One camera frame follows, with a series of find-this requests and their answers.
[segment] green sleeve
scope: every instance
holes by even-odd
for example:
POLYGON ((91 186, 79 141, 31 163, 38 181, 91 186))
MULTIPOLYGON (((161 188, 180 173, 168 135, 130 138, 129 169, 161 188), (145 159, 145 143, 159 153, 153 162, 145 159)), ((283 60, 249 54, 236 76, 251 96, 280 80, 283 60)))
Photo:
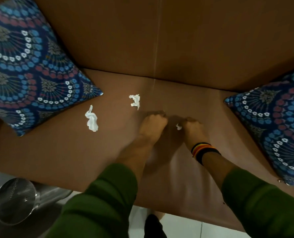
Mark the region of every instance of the green sleeve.
POLYGON ((236 168, 226 176, 222 194, 252 238, 294 238, 294 197, 275 185, 236 168))
POLYGON ((128 237, 128 218, 137 190, 129 168, 109 165, 84 193, 63 206, 46 237, 128 237))

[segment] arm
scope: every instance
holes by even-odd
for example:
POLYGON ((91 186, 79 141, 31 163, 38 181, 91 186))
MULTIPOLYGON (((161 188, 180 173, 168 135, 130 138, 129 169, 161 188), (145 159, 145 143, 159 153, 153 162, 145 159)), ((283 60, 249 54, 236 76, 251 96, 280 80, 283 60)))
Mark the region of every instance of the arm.
POLYGON ((84 193, 64 205, 46 237, 128 237, 128 218, 145 162, 167 123, 164 113, 146 117, 137 138, 121 151, 115 163, 84 193))
MULTIPOLYGON (((204 127, 198 121, 187 118, 182 125, 189 150, 199 142, 208 142, 204 127)), ((252 238, 294 237, 294 197, 217 153, 204 154, 202 163, 248 235, 252 238)))

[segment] bracelet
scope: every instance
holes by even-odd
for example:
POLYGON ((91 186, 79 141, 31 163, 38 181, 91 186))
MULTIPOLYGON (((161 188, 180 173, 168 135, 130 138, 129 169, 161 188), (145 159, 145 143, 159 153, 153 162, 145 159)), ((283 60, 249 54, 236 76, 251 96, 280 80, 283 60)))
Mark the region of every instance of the bracelet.
POLYGON ((210 145, 209 143, 206 142, 200 142, 197 143, 195 146, 193 146, 193 148, 191 149, 191 153, 192 156, 201 164, 202 164, 202 157, 205 153, 207 152, 215 152, 219 155, 221 155, 221 153, 214 148, 212 145, 210 145))

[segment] hand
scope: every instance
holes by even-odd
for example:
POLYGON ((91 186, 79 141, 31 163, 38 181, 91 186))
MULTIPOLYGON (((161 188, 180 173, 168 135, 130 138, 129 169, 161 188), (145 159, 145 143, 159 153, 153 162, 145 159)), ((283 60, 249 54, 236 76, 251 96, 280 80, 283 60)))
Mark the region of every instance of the hand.
POLYGON ((167 124, 168 118, 165 112, 159 111, 156 114, 151 114, 142 121, 139 136, 147 138, 154 145, 167 124))
POLYGON ((184 142, 190 151, 197 143, 209 143, 204 125, 198 120, 188 117, 181 123, 181 126, 185 132, 184 142))

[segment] floral pattern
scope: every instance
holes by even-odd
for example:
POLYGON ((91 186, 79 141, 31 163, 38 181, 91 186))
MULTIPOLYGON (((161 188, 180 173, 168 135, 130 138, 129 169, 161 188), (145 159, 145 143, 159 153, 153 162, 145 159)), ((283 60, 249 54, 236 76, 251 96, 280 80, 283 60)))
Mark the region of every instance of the floral pattern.
POLYGON ((294 71, 224 102, 251 132, 277 174, 294 185, 294 71))
POLYGON ((102 94, 61 49, 33 0, 0 5, 0 118, 17 135, 102 94))

